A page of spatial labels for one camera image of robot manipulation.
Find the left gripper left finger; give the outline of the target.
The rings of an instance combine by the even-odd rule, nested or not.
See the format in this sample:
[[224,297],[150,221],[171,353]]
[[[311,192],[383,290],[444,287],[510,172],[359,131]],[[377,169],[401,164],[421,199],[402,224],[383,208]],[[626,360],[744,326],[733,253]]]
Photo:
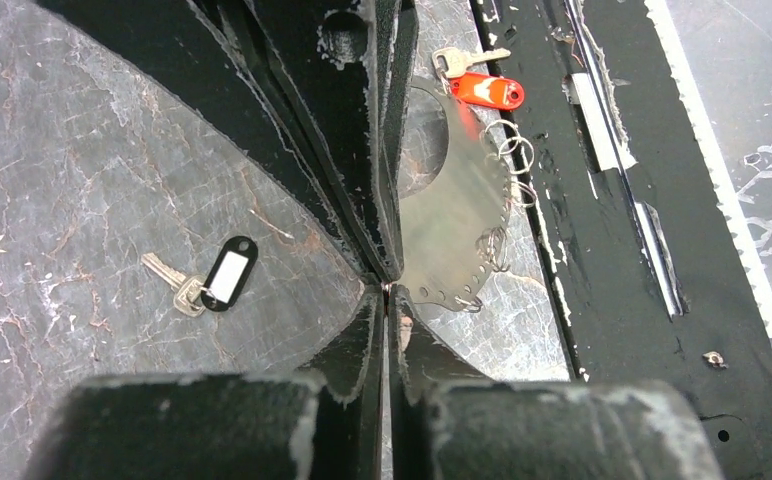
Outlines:
[[28,479],[376,479],[384,293],[287,372],[92,377],[52,415]]

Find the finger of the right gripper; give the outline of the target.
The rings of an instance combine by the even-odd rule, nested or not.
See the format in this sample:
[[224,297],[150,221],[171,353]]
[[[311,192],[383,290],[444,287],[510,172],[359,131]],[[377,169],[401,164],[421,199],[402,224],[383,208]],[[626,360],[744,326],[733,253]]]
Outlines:
[[194,1],[42,1],[173,95],[303,206],[362,279],[376,276],[293,114],[265,94],[233,40]]
[[412,1],[250,1],[272,74],[362,272],[401,276],[397,195],[419,21]]

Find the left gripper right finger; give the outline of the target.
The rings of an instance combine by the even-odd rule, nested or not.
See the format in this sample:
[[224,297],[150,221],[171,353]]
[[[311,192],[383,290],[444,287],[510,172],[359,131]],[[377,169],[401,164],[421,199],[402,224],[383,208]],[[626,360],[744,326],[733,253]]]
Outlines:
[[389,294],[397,479],[719,479],[690,405],[661,381],[496,381]]

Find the large metal keyring plate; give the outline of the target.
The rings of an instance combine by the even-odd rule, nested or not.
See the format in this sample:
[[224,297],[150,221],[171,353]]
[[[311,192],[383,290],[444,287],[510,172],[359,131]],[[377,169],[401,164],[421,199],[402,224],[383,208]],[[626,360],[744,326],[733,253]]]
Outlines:
[[447,142],[436,177],[399,204],[404,270],[398,282],[416,303],[478,312],[483,285],[504,268],[515,179],[489,126],[466,103],[430,79],[416,77],[411,86],[442,109]]

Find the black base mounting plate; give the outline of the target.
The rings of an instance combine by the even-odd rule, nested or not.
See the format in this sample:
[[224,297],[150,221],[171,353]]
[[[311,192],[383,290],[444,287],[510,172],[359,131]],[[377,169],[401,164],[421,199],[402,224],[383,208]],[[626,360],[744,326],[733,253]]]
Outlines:
[[475,1],[527,99],[517,161],[564,354],[680,393],[729,479],[772,479],[772,350],[647,1]]

